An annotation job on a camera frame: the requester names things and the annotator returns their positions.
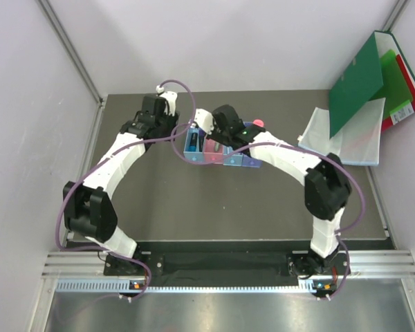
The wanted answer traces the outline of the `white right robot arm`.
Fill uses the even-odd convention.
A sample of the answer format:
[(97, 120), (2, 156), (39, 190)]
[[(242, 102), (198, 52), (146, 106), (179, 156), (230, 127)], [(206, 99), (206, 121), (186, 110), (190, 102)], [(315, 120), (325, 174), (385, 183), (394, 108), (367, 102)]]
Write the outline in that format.
[(339, 157), (329, 154), (322, 160), (297, 150), (257, 124), (246, 126), (229, 104), (211, 113), (197, 109), (194, 122), (209, 139), (268, 163), (304, 186), (304, 204), (313, 216), (313, 235), (303, 268), (306, 274), (323, 274), (331, 269), (339, 246), (335, 232), (351, 193)]

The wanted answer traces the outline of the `purple plastic drawer bin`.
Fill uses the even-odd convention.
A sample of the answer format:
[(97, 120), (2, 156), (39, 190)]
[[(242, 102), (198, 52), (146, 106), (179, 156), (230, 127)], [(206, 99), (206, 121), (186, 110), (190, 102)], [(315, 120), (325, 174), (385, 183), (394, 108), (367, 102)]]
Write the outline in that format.
[[(252, 122), (244, 122), (244, 125), (246, 127), (249, 127), (250, 125), (253, 125)], [(252, 167), (252, 168), (260, 168), (262, 165), (262, 162), (258, 159), (251, 158), (245, 154), (243, 154), (243, 162), (242, 167)]]

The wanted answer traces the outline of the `black highlighter blue cap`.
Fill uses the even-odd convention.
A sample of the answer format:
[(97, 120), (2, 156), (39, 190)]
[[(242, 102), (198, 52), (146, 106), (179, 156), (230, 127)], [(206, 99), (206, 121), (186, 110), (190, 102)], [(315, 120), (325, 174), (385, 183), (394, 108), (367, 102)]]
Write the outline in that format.
[(193, 131), (190, 134), (190, 141), (189, 141), (189, 145), (188, 145), (188, 151), (196, 151), (197, 141), (198, 141), (198, 132)]

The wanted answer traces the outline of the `pink capped glue stick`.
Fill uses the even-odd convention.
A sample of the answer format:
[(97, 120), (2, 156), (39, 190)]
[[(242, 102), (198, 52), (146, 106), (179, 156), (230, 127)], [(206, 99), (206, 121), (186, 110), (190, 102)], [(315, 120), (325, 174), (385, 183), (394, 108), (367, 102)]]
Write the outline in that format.
[(254, 125), (259, 126), (259, 127), (264, 127), (264, 122), (262, 120), (260, 120), (260, 119), (255, 119), (252, 123)]

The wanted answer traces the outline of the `light blue drawer bin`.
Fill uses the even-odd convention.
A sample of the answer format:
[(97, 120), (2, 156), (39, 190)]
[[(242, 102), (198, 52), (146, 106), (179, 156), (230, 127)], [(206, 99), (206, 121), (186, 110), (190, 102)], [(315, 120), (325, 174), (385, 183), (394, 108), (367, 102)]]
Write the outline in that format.
[[(233, 151), (233, 148), (231, 147), (223, 147), (223, 155), (229, 155)], [(233, 154), (227, 158), (223, 159), (223, 165), (225, 166), (234, 166), (234, 167), (240, 167), (242, 166), (243, 162), (243, 154), (242, 153), (236, 153)]]

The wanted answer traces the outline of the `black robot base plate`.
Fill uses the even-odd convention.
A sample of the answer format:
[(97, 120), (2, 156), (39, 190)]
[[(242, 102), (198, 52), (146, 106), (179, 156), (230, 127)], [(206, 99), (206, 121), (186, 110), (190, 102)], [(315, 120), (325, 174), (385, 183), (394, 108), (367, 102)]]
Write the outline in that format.
[(264, 271), (276, 275), (343, 275), (347, 254), (340, 246), (326, 258), (309, 240), (141, 241), (133, 258), (154, 275), (180, 271)]

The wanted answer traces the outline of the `pink plastic drawer bin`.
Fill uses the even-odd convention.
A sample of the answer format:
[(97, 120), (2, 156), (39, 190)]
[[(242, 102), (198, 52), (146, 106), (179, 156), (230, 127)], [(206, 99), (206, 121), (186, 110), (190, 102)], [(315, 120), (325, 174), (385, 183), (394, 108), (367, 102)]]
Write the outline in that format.
[(204, 161), (213, 165), (222, 165), (223, 148), (222, 144), (206, 138), (203, 146)]

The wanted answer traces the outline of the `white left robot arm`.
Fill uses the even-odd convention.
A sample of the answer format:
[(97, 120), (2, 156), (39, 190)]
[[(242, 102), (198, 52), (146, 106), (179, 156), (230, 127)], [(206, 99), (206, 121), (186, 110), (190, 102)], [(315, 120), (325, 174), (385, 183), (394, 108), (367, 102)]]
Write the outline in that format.
[(119, 266), (131, 275), (141, 270), (143, 258), (135, 253), (137, 243), (118, 227), (111, 198), (129, 168), (155, 140), (171, 136), (179, 118), (177, 97), (171, 91), (145, 95), (141, 109), (122, 125), (95, 170), (79, 185), (69, 182), (63, 189), (65, 228), (120, 255)]

